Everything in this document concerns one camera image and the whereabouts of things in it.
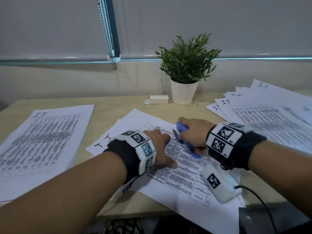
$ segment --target purple scissors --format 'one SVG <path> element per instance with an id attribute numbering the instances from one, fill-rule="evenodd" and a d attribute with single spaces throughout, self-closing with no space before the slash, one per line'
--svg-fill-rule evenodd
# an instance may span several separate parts
<path id="1" fill-rule="evenodd" d="M 177 121 L 177 130 L 179 133 L 181 133 L 182 131 L 187 131 L 188 127 L 183 125 L 181 122 Z M 172 132 L 174 134 L 174 136 L 176 137 L 176 140 L 179 144 L 185 144 L 186 147 L 188 148 L 190 154 L 194 157 L 194 158 L 200 158 L 201 155 L 195 152 L 195 146 L 191 145 L 189 142 L 184 141 L 180 135 L 177 133 L 177 131 L 175 129 L 172 129 Z"/>

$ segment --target person's left arm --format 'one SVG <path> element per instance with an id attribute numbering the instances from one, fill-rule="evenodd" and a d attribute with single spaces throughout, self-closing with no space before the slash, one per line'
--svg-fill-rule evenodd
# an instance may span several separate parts
<path id="1" fill-rule="evenodd" d="M 160 130 L 144 133 L 156 148 L 156 163 L 176 168 L 164 153 L 170 136 Z M 0 208 L 1 233 L 81 233 L 126 178 L 123 160 L 104 152 Z"/>

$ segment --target light wood tabletop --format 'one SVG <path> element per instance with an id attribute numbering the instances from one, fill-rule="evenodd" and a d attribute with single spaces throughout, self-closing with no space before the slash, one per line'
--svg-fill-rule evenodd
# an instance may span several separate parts
<path id="1" fill-rule="evenodd" d="M 86 147 L 91 145 L 112 127 L 118 119 L 123 118 L 134 108 L 174 124 L 181 116 L 220 123 L 224 122 L 224 120 L 205 107 L 213 103 L 215 98 L 221 97 L 223 97 L 221 93 L 198 94 L 194 96 L 191 104 L 183 106 L 174 104 L 171 100 L 169 104 L 143 104 L 147 96 L 20 100 L 0 112 L 0 143 L 17 129 L 33 110 L 93 104 L 95 109 L 81 143 L 75 161 L 76 165 L 92 157 L 86 151 Z M 251 172 L 242 171 L 241 184 L 254 190 L 267 203 L 285 201 L 280 194 Z M 243 197 L 246 205 L 260 203 L 248 191 L 243 191 Z M 108 202 L 100 211 L 99 216 L 105 218 L 131 218 L 161 216 L 172 213 L 173 211 L 170 209 L 140 192 L 127 191 L 117 203 Z"/>

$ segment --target hand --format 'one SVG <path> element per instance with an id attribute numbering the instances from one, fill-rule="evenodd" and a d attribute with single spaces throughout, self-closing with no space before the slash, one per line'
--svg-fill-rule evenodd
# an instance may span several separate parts
<path id="1" fill-rule="evenodd" d="M 160 130 L 145 130 L 143 131 L 148 137 L 151 138 L 156 149 L 155 165 L 164 165 L 172 169 L 177 168 L 177 162 L 165 154 L 165 147 L 169 143 L 171 137 L 168 134 L 161 134 Z"/>
<path id="2" fill-rule="evenodd" d="M 207 134 L 215 124 L 204 119 L 185 119 L 184 117 L 180 117 L 179 121 L 189 127 L 187 131 L 180 133 L 181 138 L 194 145 L 196 153 L 204 155 L 207 150 Z"/>

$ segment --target green foliage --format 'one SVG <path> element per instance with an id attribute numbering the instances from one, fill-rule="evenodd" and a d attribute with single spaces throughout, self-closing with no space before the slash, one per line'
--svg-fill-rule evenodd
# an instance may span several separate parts
<path id="1" fill-rule="evenodd" d="M 155 51 L 159 59 L 162 59 L 160 69 L 170 78 L 178 83 L 192 84 L 201 79 L 206 80 L 209 73 L 216 65 L 212 67 L 212 60 L 216 58 L 221 50 L 212 49 L 207 51 L 209 35 L 200 34 L 196 39 L 189 39 L 184 42 L 181 36 L 177 36 L 177 42 L 174 47 L 167 50 L 165 47 L 159 47 L 160 53 Z"/>

